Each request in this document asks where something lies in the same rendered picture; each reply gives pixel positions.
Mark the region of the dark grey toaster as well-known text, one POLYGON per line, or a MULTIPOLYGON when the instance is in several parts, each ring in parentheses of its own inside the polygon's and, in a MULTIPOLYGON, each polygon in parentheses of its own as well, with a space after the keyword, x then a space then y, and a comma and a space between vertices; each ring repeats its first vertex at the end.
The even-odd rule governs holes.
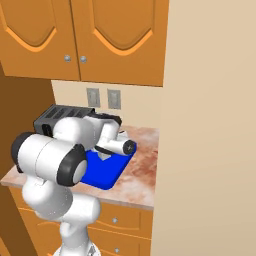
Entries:
POLYGON ((34 130, 38 134, 52 137, 54 126, 60 119, 65 117, 83 118, 94 111, 95 109, 90 107, 52 104, 33 122, 34 130))

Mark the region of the orange cupboard door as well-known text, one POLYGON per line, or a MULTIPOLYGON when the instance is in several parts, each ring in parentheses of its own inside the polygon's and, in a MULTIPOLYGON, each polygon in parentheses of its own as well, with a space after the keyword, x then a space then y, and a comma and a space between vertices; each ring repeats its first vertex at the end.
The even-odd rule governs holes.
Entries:
POLYGON ((169 1, 71 0, 81 79, 161 87, 169 1))
POLYGON ((7 76, 77 80, 71 1, 0 0, 0 63, 7 76))

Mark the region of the orange drawer front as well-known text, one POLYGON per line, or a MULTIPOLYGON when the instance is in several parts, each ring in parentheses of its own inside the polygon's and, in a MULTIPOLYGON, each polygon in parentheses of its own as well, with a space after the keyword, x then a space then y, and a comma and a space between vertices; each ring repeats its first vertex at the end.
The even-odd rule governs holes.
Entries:
POLYGON ((19 187, 10 187, 10 193, 18 208, 30 210, 31 207, 24 201, 22 197, 22 189, 19 187))
POLYGON ((151 210, 102 203, 100 217, 90 227, 150 239, 152 223, 153 212, 151 210), (118 218, 116 224, 112 222, 114 217, 118 218))
POLYGON ((40 219, 32 210, 19 208, 38 256, 53 256, 61 246, 59 224, 40 219))
POLYGON ((91 240, 102 256, 150 256, 151 240, 89 228, 91 240))

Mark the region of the grey wall socket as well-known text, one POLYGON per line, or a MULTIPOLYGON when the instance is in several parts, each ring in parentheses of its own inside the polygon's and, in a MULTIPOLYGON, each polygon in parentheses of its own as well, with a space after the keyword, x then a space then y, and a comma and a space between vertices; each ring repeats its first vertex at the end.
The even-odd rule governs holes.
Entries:
POLYGON ((107 90, 108 93, 108 107, 110 109, 121 108, 121 92, 119 90, 107 90))
POLYGON ((100 107, 100 94, 98 88, 87 89, 87 100, 89 107, 100 107))

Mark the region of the blue tray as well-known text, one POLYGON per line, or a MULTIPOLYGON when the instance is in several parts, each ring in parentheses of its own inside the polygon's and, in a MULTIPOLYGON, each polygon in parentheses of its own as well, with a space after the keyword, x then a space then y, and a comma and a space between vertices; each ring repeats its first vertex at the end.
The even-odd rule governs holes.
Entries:
POLYGON ((102 190, 111 189, 126 166, 129 164, 137 148, 129 155, 113 154, 102 160, 97 152, 87 151, 87 169, 81 182, 102 190))

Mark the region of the beige fridge side panel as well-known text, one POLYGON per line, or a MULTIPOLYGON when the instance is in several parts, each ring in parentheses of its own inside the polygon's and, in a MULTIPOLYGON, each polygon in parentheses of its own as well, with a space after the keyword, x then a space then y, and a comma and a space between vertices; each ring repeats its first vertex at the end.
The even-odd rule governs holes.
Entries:
POLYGON ((151 256, 256 256, 256 0, 171 0, 151 256))

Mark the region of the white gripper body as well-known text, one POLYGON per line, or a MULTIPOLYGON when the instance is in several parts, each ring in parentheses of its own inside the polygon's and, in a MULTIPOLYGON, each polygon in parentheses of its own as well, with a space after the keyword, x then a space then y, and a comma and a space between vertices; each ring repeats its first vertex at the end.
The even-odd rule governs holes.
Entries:
POLYGON ((109 159, 113 155, 112 151, 109 151, 107 149, 101 148, 99 146, 95 146, 94 149, 95 149, 95 152, 98 154, 98 157, 102 161, 105 161, 105 160, 109 159))

